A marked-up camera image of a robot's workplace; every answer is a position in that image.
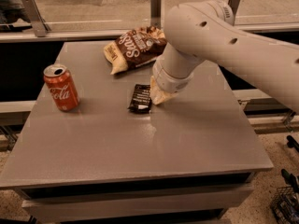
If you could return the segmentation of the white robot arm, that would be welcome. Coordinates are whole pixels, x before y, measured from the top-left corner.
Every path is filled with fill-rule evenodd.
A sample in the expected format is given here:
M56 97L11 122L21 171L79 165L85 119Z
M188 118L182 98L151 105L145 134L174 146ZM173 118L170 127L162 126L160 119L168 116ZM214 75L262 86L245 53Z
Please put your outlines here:
M211 61L299 112L299 46L236 29L227 3L176 5L165 16L164 34L167 44L150 79L156 105L183 91L196 66Z

